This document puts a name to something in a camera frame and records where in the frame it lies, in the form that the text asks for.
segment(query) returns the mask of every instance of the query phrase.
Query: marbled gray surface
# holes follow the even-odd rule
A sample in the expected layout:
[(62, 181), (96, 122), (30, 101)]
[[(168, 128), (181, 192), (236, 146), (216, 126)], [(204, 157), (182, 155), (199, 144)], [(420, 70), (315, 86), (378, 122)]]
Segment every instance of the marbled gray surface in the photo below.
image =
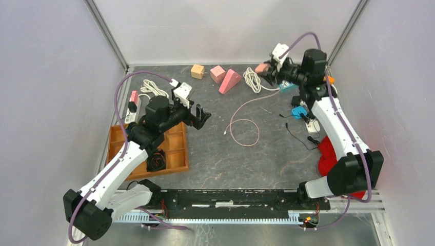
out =
[[(224, 65), (225, 70), (233, 69), (242, 75), (249, 65)], [(233, 113), (243, 103), (273, 94), (262, 90), (255, 94), (245, 84), (244, 79), (225, 95), (219, 93), (219, 85), (209, 74), (202, 80), (192, 78), (192, 66), (156, 66), (137, 67), (138, 70), (152, 70), (175, 78), (179, 82), (187, 82), (195, 92), (191, 99), (201, 104), (205, 111), (211, 112), (201, 130), (187, 127), (187, 143), (189, 152), (189, 171), (150, 178), (162, 188), (167, 189), (235, 189), (235, 188), (297, 188), (302, 181), (320, 177), (317, 164), (320, 152), (308, 151), (303, 144), (294, 139), (285, 129), (289, 129), (309, 148), (313, 144), (306, 138), (309, 135), (302, 120), (293, 117), (282, 118), (278, 114), (289, 115), (290, 101), (298, 94), (297, 89), (286, 93), (251, 102), (242, 107), (234, 117), (236, 119), (253, 120), (260, 129), (260, 140), (252, 147), (239, 146), (231, 138), (228, 126)], [(209, 72), (214, 66), (205, 66)], [(153, 75), (140, 74), (132, 78), (129, 91), (139, 90), (143, 79), (155, 81), (161, 88), (170, 93), (171, 86)], [(264, 80), (262, 84), (270, 88)], [(141, 112), (145, 113), (148, 98), (142, 97)], [(257, 138), (254, 124), (239, 121), (233, 124), (235, 138), (243, 144), (252, 144)]]

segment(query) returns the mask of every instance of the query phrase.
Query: pink block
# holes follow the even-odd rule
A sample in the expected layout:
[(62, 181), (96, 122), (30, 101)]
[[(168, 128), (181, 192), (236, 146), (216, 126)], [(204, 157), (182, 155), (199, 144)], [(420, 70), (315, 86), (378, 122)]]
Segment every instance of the pink block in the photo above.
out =
[(270, 68), (270, 64), (265, 64), (265, 63), (263, 63), (263, 64), (258, 65), (258, 66), (255, 68), (255, 72), (256, 72), (256, 73), (263, 73), (263, 72), (266, 72), (267, 69), (269, 69), (269, 68)]
[(233, 88), (237, 83), (242, 80), (242, 77), (238, 75), (234, 70), (230, 69), (224, 78), (224, 81), (219, 88), (219, 92), (222, 94), (227, 93), (231, 88)]
[(214, 82), (218, 84), (224, 80), (226, 73), (227, 72), (225, 72), (225, 70), (221, 66), (216, 66), (210, 69), (211, 78), (214, 80)]
[(137, 93), (137, 91), (131, 92), (130, 101), (133, 101), (134, 104), (137, 105), (137, 103), (139, 102), (139, 94)]

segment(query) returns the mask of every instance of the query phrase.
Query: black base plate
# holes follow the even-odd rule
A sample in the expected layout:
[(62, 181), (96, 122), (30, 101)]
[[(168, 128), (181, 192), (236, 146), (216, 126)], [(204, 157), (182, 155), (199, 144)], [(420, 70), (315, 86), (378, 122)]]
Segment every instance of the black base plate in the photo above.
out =
[[(330, 210), (329, 201), (323, 198), (298, 202), (296, 190), (161, 190), (155, 195), (154, 205), (150, 203), (144, 208), (162, 209), (164, 201), (167, 218), (288, 218), (289, 210), (315, 211), (316, 203), (320, 210)], [(223, 207), (222, 202), (233, 206)]]

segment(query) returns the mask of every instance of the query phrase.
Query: pink triangular block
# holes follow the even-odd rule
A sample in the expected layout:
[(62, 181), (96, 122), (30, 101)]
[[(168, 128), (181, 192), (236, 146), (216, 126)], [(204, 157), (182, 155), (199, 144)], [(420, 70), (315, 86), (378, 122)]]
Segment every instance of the pink triangular block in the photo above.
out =
[(232, 69), (228, 70), (227, 75), (225, 75), (224, 81), (222, 81), (221, 87), (219, 88), (219, 92), (222, 94), (227, 93), (241, 80), (242, 77), (236, 72), (234, 72), (234, 70)]

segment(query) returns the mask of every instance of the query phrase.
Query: red cloth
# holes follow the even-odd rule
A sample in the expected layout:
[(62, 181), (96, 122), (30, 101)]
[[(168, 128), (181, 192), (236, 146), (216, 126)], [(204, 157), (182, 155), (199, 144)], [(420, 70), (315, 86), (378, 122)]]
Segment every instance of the red cloth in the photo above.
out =
[[(334, 167), (337, 163), (337, 157), (335, 156), (334, 147), (332, 146), (331, 140), (326, 136), (317, 148), (322, 153), (322, 156), (319, 159), (319, 173), (322, 177), (328, 175), (329, 171)], [(358, 198), (363, 198), (365, 191), (354, 192), (353, 196)]]

